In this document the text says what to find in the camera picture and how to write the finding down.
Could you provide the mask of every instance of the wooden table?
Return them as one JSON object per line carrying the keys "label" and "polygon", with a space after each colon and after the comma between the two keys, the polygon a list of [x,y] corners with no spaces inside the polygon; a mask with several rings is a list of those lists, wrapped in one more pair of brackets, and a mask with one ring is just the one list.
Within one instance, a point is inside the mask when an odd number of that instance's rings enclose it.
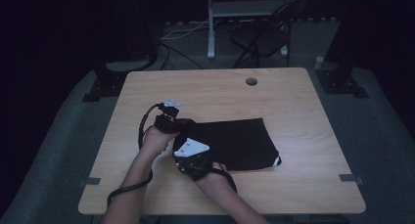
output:
{"label": "wooden table", "polygon": [[[246,79],[257,79],[256,86]],[[79,203],[84,214],[106,211],[107,195],[118,188],[138,153],[140,120],[167,98],[183,104],[178,117],[197,122],[263,117],[283,160],[278,167],[231,173],[240,196],[263,214],[360,213],[365,203],[307,71],[300,67],[142,71],[128,74]],[[159,110],[147,120],[150,126]],[[156,160],[144,214],[222,214],[171,156]]]}

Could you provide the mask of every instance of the cable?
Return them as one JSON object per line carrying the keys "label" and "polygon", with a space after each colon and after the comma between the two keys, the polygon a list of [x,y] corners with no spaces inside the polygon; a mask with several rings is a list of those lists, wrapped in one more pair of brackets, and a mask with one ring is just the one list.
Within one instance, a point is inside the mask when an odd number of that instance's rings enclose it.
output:
{"label": "cable", "polygon": [[201,168],[201,167],[195,167],[195,166],[189,165],[188,168],[198,170],[198,171],[202,171],[202,172],[206,172],[206,173],[212,172],[212,173],[220,174],[220,175],[222,175],[226,178],[226,180],[228,181],[228,183],[231,186],[232,190],[234,190],[235,193],[238,193],[238,189],[236,188],[236,184],[235,184],[232,176],[228,172],[225,172],[224,170],[220,170],[220,169],[213,168],[213,167]]}
{"label": "cable", "polygon": [[199,65],[198,63],[196,63],[195,61],[193,61],[192,59],[190,59],[189,57],[187,57],[186,55],[184,55],[183,53],[181,53],[180,51],[178,51],[178,50],[176,50],[176,49],[174,49],[174,48],[172,48],[172,47],[170,47],[170,46],[167,46],[166,44],[164,44],[164,43],[162,43],[161,42],[161,44],[160,44],[161,46],[164,46],[164,47],[166,47],[166,48],[168,48],[168,49],[171,49],[171,50],[173,50],[173,51],[175,51],[176,53],[178,53],[179,55],[181,55],[181,56],[183,56],[184,58],[186,58],[187,60],[189,60],[190,62],[192,62],[193,64],[195,64],[196,66],[198,66],[200,69],[204,69],[201,65]]}
{"label": "cable", "polygon": [[223,24],[220,22],[217,23],[217,26],[214,28],[214,32],[217,33],[230,33],[238,28],[237,22],[225,21]]}
{"label": "cable", "polygon": [[159,57],[161,59],[164,59],[164,62],[162,62],[161,67],[160,67],[160,70],[164,70],[164,69],[166,69],[165,67],[166,67],[168,58],[170,58],[170,49],[167,48],[167,55],[166,56],[162,55],[162,49],[160,49]]}
{"label": "cable", "polygon": [[146,123],[147,117],[149,117],[149,113],[157,107],[161,107],[162,104],[155,104],[152,105],[147,112],[143,115],[143,118],[141,119],[140,122],[140,127],[138,128],[138,148],[141,149],[141,147],[143,146],[143,139],[144,139],[144,124]]}
{"label": "cable", "polygon": [[[203,26],[207,21],[208,21],[208,19],[205,20],[205,21],[203,21],[201,24],[199,24],[198,26],[196,26],[195,28],[192,28],[192,29],[173,30],[170,33],[168,33],[167,35],[163,36],[161,38],[161,40],[175,40],[175,39],[180,39],[180,38],[183,38],[183,37],[187,36],[188,34],[192,33],[193,31],[195,31],[195,30],[197,30],[199,28],[208,28],[208,26]],[[167,37],[167,36],[169,36],[171,34],[174,34],[176,32],[183,32],[183,31],[187,31],[187,32],[185,34],[181,35],[181,36],[171,37],[171,38]]]}
{"label": "cable", "polygon": [[[155,105],[151,106],[147,110],[147,112],[143,115],[143,118],[141,119],[141,122],[140,122],[139,132],[138,132],[138,148],[139,149],[141,149],[141,147],[143,146],[143,139],[144,139],[145,133],[147,132],[147,130],[149,130],[151,127],[153,127],[153,126],[150,126],[146,131],[143,130],[144,129],[144,124],[146,123],[146,120],[149,116],[149,113],[154,108],[161,107],[161,106],[162,106],[162,104],[155,104]],[[110,206],[111,201],[113,200],[114,197],[116,197],[116,196],[118,196],[119,194],[122,194],[122,193],[131,192],[131,191],[137,190],[139,188],[142,188],[142,187],[146,186],[147,184],[149,184],[152,181],[152,179],[153,179],[153,170],[150,169],[150,173],[149,173],[149,176],[147,177],[146,181],[135,184],[135,185],[132,185],[132,186],[118,188],[115,191],[111,192],[107,197],[107,206]]]}
{"label": "cable", "polygon": [[122,194],[122,193],[131,192],[131,191],[137,190],[139,188],[142,188],[142,187],[146,186],[147,184],[149,184],[152,181],[152,179],[153,179],[153,170],[150,170],[149,176],[147,177],[146,181],[141,182],[139,184],[132,185],[132,186],[116,189],[115,191],[111,192],[108,195],[108,197],[107,197],[107,206],[110,206],[110,203],[111,203],[111,201],[113,200],[114,197],[116,197],[116,196],[118,196],[119,194]]}

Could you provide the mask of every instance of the black fabric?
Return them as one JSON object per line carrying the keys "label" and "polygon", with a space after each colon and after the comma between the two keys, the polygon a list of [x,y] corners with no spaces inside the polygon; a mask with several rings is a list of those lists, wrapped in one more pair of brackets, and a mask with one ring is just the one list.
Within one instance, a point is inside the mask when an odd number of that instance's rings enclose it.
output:
{"label": "black fabric", "polygon": [[212,161],[228,170],[256,170],[273,166],[279,156],[262,118],[191,123],[174,140],[177,151],[191,138],[210,146]]}

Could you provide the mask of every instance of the black cable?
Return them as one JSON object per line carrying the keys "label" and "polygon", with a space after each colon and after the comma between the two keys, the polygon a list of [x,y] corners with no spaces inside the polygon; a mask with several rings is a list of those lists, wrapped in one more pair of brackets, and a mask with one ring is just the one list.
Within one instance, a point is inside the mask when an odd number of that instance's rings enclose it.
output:
{"label": "black cable", "polygon": [[190,166],[188,166],[188,168],[194,169],[194,170],[203,171],[203,172],[206,172],[206,173],[212,172],[212,173],[220,174],[220,175],[224,176],[226,178],[226,180],[228,180],[228,183],[232,187],[232,189],[236,193],[238,193],[238,189],[236,188],[236,184],[235,184],[232,176],[228,172],[225,172],[223,170],[220,170],[220,169],[217,169],[217,168],[213,168],[213,167],[210,167],[210,168],[201,168],[201,167],[195,167],[195,166],[190,165]]}
{"label": "black cable", "polygon": [[238,28],[237,22],[222,21],[215,25],[214,32],[217,33],[230,33]]}
{"label": "black cable", "polygon": [[193,61],[192,59],[190,59],[189,57],[187,57],[186,55],[184,55],[183,53],[181,53],[180,51],[178,51],[178,50],[176,50],[176,49],[174,49],[174,48],[172,48],[172,47],[170,47],[170,46],[167,46],[166,44],[164,44],[164,43],[160,43],[160,45],[161,46],[164,46],[164,47],[166,47],[166,48],[168,48],[168,49],[171,49],[171,50],[173,50],[174,52],[176,52],[177,54],[179,54],[179,55],[181,55],[181,56],[183,56],[184,58],[186,58],[188,61],[190,61],[190,62],[192,62],[193,64],[195,64],[196,66],[198,66],[200,69],[204,69],[201,65],[199,65],[198,63],[196,63],[195,61]]}
{"label": "black cable", "polygon": [[147,131],[149,131],[149,129],[153,128],[154,126],[155,126],[155,125],[152,125],[152,126],[148,127],[148,128],[144,131],[144,134],[146,134],[146,133],[147,133]]}
{"label": "black cable", "polygon": [[148,58],[148,62],[145,65],[143,65],[141,67],[137,67],[137,68],[135,68],[133,70],[130,70],[130,71],[139,71],[139,70],[146,69],[147,67],[150,67],[151,65],[153,65],[156,62],[157,55],[156,54],[150,54],[147,58]]}
{"label": "black cable", "polygon": [[[140,122],[140,128],[139,128],[139,132],[138,132],[138,148],[141,149],[141,147],[143,146],[143,139],[144,139],[144,135],[145,132],[147,132],[147,130],[151,127],[149,127],[146,131],[144,131],[144,124],[146,123],[147,117],[149,116],[149,113],[157,107],[161,107],[162,104],[155,104],[153,106],[151,106],[147,112],[143,115],[143,118],[141,119]],[[150,169],[150,173],[149,173],[149,177],[146,179],[146,181],[141,182],[139,184],[135,184],[132,186],[128,186],[128,187],[123,187],[123,188],[118,188],[115,191],[111,192],[108,197],[107,197],[107,206],[110,205],[111,201],[113,200],[114,197],[118,196],[119,194],[122,193],[126,193],[126,192],[131,192],[134,190],[137,190],[139,188],[142,188],[144,186],[146,186],[147,184],[149,184],[153,179],[153,170]]]}
{"label": "black cable", "polygon": [[115,191],[111,192],[108,195],[108,197],[107,197],[107,206],[110,206],[110,203],[111,203],[111,201],[113,200],[114,197],[116,197],[116,196],[118,196],[119,194],[122,194],[122,193],[131,192],[131,191],[137,190],[139,188],[142,188],[142,187],[146,186],[147,184],[149,184],[152,181],[152,179],[153,179],[153,170],[150,170],[149,176],[147,177],[146,181],[141,182],[139,184],[132,185],[132,186],[116,189]]}
{"label": "black cable", "polygon": [[141,119],[140,122],[140,127],[138,129],[138,148],[141,149],[141,147],[143,146],[143,139],[144,139],[144,124],[146,123],[147,117],[149,117],[149,113],[157,107],[161,107],[162,104],[155,104],[152,105],[147,112],[143,115],[143,118]]}
{"label": "black cable", "polygon": [[164,70],[165,66],[166,66],[166,63],[167,63],[168,59],[170,58],[170,49],[167,48],[167,55],[166,56],[163,56],[162,51],[161,51],[161,54],[159,54],[159,57],[164,59],[164,62],[162,62],[161,67],[160,67],[160,70]]}

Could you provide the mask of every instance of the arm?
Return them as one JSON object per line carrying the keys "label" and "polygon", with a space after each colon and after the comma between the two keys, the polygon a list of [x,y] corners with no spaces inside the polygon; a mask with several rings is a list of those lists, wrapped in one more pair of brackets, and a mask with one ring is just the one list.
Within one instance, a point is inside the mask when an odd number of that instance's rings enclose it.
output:
{"label": "arm", "polygon": [[[213,167],[221,169],[214,162]],[[205,178],[195,182],[202,192],[223,208],[238,224],[268,223],[259,213],[236,194],[225,177],[210,173]]]}
{"label": "arm", "polygon": [[[177,134],[164,134],[154,127],[150,128],[144,139],[143,147],[131,163],[120,187],[145,181],[156,157],[176,136]],[[103,223],[137,223],[141,216],[146,190],[147,186],[114,197],[104,216]]]}

